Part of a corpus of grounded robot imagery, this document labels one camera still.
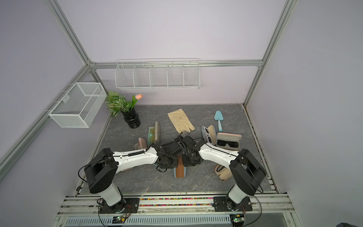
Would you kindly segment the blue brown glasses case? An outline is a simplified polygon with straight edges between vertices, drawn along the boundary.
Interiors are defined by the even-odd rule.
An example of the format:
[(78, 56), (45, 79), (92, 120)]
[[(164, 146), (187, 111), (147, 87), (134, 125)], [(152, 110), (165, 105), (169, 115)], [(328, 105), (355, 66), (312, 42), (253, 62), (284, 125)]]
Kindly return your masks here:
[(186, 175), (186, 167), (183, 163), (183, 158), (180, 156), (177, 160), (177, 167), (174, 168), (174, 176), (176, 179), (184, 178)]

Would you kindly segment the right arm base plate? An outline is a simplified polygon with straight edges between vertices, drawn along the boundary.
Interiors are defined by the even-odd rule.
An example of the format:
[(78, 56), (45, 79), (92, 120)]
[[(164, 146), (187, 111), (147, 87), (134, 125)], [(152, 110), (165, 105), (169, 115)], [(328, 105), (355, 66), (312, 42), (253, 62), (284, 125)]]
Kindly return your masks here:
[(243, 198), (240, 203), (235, 203), (228, 196), (216, 196), (213, 198), (212, 206), (214, 207), (215, 212), (252, 211), (251, 201), (248, 196)]

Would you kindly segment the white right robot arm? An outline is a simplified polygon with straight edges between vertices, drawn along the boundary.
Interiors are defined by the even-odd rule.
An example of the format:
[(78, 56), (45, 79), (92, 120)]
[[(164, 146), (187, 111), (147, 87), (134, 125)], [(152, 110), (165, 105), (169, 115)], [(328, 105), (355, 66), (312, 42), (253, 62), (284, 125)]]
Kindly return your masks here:
[(196, 166), (204, 160), (215, 162), (229, 169), (235, 185), (225, 197), (215, 197), (215, 210), (238, 211), (247, 210), (247, 202), (243, 200), (254, 196), (258, 191), (267, 171), (247, 149), (230, 151), (207, 143), (195, 141), (190, 136), (180, 137), (184, 166)]

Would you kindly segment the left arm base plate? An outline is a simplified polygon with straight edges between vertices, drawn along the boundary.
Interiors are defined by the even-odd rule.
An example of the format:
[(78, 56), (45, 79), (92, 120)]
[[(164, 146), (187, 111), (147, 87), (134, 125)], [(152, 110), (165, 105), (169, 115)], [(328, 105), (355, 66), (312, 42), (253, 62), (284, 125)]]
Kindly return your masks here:
[(137, 213), (139, 208), (139, 198), (123, 198), (113, 206), (109, 206), (104, 199), (98, 200), (100, 214), (130, 214)]

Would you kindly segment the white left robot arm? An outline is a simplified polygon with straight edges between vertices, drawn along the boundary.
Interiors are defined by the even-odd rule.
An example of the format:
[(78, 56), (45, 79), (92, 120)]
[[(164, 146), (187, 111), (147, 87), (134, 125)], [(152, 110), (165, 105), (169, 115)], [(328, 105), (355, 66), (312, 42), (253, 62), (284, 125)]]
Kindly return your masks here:
[(128, 202), (121, 190), (113, 183), (119, 172), (142, 165), (154, 165), (163, 173), (178, 166), (178, 156), (183, 152), (183, 137), (162, 145), (150, 144), (144, 149), (113, 152), (110, 148), (101, 150), (89, 163), (82, 166), (85, 176), (78, 172), (78, 177), (88, 184), (92, 194), (98, 194), (98, 211), (102, 214), (132, 213), (136, 211), (138, 202)]

